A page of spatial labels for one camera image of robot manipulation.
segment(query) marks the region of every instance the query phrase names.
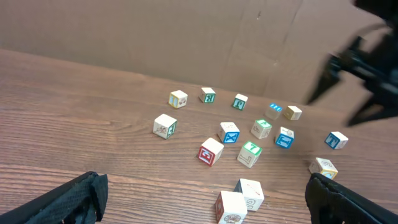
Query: blurry black object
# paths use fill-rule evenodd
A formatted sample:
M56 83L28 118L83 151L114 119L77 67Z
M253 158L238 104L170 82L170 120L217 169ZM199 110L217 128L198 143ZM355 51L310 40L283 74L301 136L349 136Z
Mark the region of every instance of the blurry black object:
M305 201L312 224L398 223L398 215L319 173L311 175Z
M361 50L359 35L338 54L331 55L320 74L318 85L307 101L313 103L340 81L339 72L347 71L364 80L364 87L373 95L349 119L347 126L398 116L398 0L357 0L355 6L384 19L390 33L370 52ZM382 26L368 27L369 32Z
M92 224L108 200L108 177L87 172L0 216L2 224Z

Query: brown table surface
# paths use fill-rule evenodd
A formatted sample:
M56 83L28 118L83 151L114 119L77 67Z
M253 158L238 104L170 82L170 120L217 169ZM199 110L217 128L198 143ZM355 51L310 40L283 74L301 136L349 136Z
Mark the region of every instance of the brown table surface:
M175 90L188 94L177 110L167 104ZM0 50L0 214L93 170L109 178L103 223L215 223L217 195L239 178L259 181L266 196L245 223L310 223L304 190L315 157L333 162L337 182L398 212L397 119L347 129L348 114L299 105L300 120L281 116L258 140L254 120L269 103L289 103L249 95L240 111L237 93L215 91L203 104L198 85ZM168 140L152 134L162 113L178 120ZM196 154L222 121L241 135L208 167ZM289 150L273 142L279 126L295 131ZM343 149L324 143L330 131L349 138ZM248 140L263 147L252 169L236 160Z

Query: block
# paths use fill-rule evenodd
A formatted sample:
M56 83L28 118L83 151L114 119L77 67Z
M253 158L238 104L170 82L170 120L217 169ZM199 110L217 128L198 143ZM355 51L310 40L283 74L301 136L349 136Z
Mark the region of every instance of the block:
M243 194L246 208L249 211L259 210L264 201L264 194L262 193L261 184L258 181L239 179L234 192L241 192Z
M329 179L334 179L338 173L336 167L328 159L315 158L308 168L312 173L320 173Z
M341 149L348 142L348 138L338 131L332 131L325 140L332 149Z
M271 103L266 110L266 116L270 119L276 120L282 112L282 107Z
M238 155L238 161L251 168L260 157L262 148L251 141L246 142Z
M208 138L199 148L198 159L212 166L221 157L223 148L223 144L213 138Z
M232 107L236 108L238 110L243 110L243 108L246 105L247 101L248 101L248 97L247 96L237 94L235 96L234 102L232 103Z
M187 104L188 95L181 90L170 93L169 104L174 108L180 108Z
M199 96L200 100L204 103L214 103L216 92L209 87L203 87Z
M220 131L218 131L218 137L222 143L236 143L238 140L240 131L233 122L221 122Z
M296 106L287 106L284 115L287 119L296 121L300 118L302 113L303 111Z
M259 119L254 122L253 128L251 128L251 133L258 139L268 137L272 125L264 119Z
M221 191L215 207L218 224L241 224L248 214L246 202L240 192Z
M288 149L293 144L293 141L294 141L294 131L284 127L280 127L277 136L275 138L275 143L280 147Z
M155 119L153 132L164 139L168 139L172 134L174 134L176 125L176 119L166 114L162 114Z

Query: wall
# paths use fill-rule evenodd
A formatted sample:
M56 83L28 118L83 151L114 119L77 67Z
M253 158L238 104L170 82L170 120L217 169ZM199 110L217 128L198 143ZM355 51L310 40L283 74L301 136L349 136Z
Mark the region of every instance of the wall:
M1 0L0 47L301 102L375 22L348 0ZM345 79L318 104L352 110L366 92Z

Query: block top face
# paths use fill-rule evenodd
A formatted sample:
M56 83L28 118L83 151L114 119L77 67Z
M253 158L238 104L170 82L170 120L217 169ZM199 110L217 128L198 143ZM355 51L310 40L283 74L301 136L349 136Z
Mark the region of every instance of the block top face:
M214 154L218 154L221 150L223 150L224 145L219 143L217 140L213 138L208 138L203 144L203 147L209 149Z
M282 107L279 106L279 105L276 105L275 103L271 103L271 104L269 105L269 107L272 108L272 109L274 109L274 110L276 110L276 111L282 111Z
M240 179L240 181L242 192L245 197L264 199L260 182L247 179Z
M221 127L224 129L226 133L228 132L239 132L238 127L233 122L221 122Z
M250 153L253 153L255 156L258 156L261 151L262 148L260 148L259 146L255 145L253 142L251 141L247 141L244 145L243 148L245 148L247 151L249 151Z
M206 94L216 94L216 92L210 88L210 87L203 87L202 88L203 92L205 92Z
M177 121L176 119L174 119L174 118L172 118L172 117L170 117L169 115L166 115L166 114L162 114L162 115L158 116L155 119L156 123L159 123L159 124L167 126L167 127L171 126L176 121Z
M271 128L272 127L272 125L264 119L256 120L256 123L259 124L262 128Z
M224 211L228 213L247 214L246 202L243 194L240 192L221 191L223 199Z
M286 136L289 136L289 137L291 137L291 138L294 138L294 131L289 130L289 129L287 129L287 128L280 127L280 133L281 133L281 134L284 134L284 135L286 135Z
M242 95L242 94L237 94L237 95L235 96L235 98L237 98L237 99L239 99L239 100L243 100L243 101L247 101L247 100L248 100L248 97L247 97L247 96L244 96L244 95Z
M316 158L322 169L337 171L336 167L328 159Z
M348 138L344 134L341 134L339 131L332 131L331 133L332 133L332 135L338 137L340 139L340 141L348 140Z
M300 110L298 107L296 106L287 106L289 109L291 109L294 113L301 113L303 112L302 110Z
M171 92L171 94L173 94L173 95L176 96L177 98L184 98L184 97L187 97L187 96L188 96L186 93L184 93L184 92L181 91L181 90L177 90L177 91Z

